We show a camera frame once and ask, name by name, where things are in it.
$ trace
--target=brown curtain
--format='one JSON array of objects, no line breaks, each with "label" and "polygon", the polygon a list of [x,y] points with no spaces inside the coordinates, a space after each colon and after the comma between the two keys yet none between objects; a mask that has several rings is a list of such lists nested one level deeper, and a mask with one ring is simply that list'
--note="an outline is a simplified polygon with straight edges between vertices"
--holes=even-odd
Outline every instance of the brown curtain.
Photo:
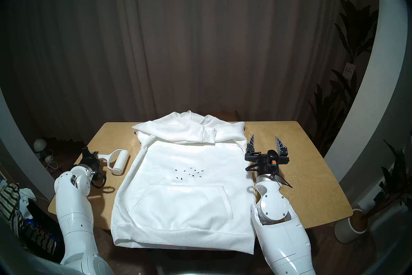
[{"label": "brown curtain", "polygon": [[339,0],[6,0],[3,55],[47,137],[173,111],[312,115],[342,69]]}]

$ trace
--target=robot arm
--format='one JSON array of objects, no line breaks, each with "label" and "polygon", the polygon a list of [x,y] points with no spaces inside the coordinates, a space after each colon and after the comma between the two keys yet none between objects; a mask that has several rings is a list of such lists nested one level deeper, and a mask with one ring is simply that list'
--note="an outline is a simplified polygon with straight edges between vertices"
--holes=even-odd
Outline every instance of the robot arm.
[{"label": "robot arm", "polygon": [[93,235],[93,212],[86,198],[100,164],[96,155],[83,149],[80,164],[61,174],[54,183],[56,213],[65,245],[61,265],[84,274],[109,275],[114,273],[98,255]]},{"label": "robot arm", "polygon": [[[279,147],[283,144],[278,138],[276,141],[279,152],[284,146]],[[246,170],[257,167],[255,187],[261,196],[256,205],[250,206],[250,214],[266,262],[276,275],[315,275],[309,238],[289,201],[279,192],[281,184],[275,180],[279,162],[289,162],[286,147],[280,156],[274,150],[260,154],[253,149],[252,137],[248,150],[245,159],[253,156],[255,164]]]}]

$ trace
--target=white hoodie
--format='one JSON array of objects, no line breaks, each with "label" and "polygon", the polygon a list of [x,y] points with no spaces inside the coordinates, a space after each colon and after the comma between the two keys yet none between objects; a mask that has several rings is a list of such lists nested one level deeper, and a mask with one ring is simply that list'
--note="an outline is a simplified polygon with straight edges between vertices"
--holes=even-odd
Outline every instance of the white hoodie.
[{"label": "white hoodie", "polygon": [[188,111],[133,128],[141,149],[116,194],[114,243],[253,254],[244,122]]}]

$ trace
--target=kangaroo pocket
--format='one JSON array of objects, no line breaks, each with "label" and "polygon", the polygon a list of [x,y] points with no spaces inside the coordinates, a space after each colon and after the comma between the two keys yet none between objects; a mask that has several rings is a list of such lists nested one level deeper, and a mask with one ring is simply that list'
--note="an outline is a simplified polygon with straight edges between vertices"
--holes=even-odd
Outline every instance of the kangaroo pocket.
[{"label": "kangaroo pocket", "polygon": [[138,227],[217,231],[233,212],[223,186],[149,184],[130,216]]}]

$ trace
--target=plant pot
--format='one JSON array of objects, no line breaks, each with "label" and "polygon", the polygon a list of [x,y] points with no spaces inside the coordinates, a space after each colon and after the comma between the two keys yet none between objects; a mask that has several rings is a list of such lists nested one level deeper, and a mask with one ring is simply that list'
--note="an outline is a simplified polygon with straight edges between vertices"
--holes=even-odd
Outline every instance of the plant pot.
[{"label": "plant pot", "polygon": [[[353,209],[353,212],[360,211],[361,209]],[[359,232],[356,231],[353,226],[351,225],[350,217],[340,220],[335,224],[335,237],[336,239],[343,243],[349,243],[358,238],[361,234],[366,232],[366,228]]]}]

